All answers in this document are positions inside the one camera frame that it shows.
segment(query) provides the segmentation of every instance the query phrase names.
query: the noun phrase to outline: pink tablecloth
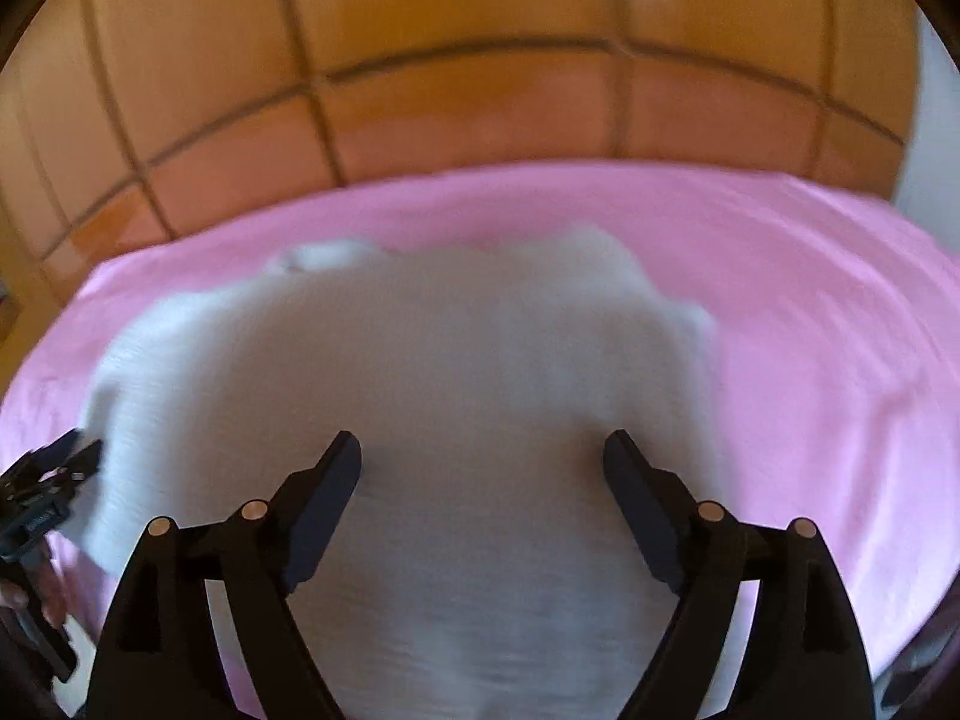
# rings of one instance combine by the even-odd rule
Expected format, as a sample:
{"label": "pink tablecloth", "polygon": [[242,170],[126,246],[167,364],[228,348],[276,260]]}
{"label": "pink tablecloth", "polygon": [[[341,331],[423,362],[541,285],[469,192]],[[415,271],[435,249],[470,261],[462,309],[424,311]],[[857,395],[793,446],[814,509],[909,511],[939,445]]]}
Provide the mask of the pink tablecloth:
{"label": "pink tablecloth", "polygon": [[[72,427],[110,339],[157,298],[254,274],[291,245],[396,250],[593,223],[666,295],[717,319],[733,512],[822,527],[877,673],[960,565],[960,268],[875,199],[783,175],[627,164],[493,167],[312,196],[104,264],[24,365],[0,464]],[[113,582],[58,542],[80,621]]]}

